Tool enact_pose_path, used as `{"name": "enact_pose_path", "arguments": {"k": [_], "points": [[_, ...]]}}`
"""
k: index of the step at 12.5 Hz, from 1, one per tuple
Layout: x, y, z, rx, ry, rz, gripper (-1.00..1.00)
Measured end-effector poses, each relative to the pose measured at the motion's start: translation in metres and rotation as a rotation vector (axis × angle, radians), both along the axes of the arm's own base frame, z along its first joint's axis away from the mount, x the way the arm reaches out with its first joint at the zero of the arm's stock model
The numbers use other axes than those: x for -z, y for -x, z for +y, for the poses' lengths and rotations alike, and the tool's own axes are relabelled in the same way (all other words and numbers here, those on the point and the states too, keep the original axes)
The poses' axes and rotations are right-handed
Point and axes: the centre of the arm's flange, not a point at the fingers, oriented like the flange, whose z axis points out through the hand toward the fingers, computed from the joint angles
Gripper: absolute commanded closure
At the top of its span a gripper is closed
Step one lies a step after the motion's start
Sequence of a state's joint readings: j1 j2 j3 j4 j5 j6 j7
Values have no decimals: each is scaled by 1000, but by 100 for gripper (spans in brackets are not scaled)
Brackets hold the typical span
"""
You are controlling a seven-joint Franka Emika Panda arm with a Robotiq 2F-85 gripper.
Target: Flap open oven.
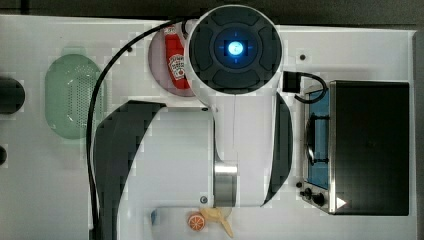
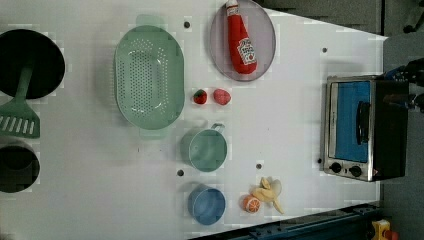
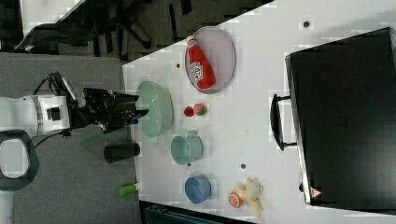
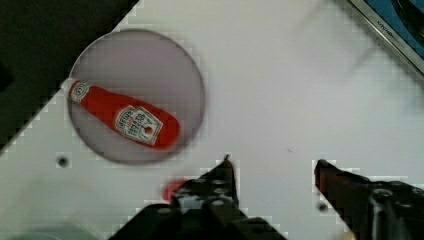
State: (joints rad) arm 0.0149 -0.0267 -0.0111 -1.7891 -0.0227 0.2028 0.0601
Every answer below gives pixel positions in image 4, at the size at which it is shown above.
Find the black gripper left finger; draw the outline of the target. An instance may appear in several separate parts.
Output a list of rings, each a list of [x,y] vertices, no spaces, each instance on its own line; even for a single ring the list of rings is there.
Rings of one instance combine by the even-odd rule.
[[[109,240],[287,240],[267,221],[239,209],[235,171],[225,159],[143,208]]]

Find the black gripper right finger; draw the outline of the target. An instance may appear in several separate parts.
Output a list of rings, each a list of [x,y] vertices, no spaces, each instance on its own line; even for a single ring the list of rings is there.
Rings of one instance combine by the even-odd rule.
[[[315,186],[356,240],[424,240],[424,195],[401,181],[372,181],[320,159]]]

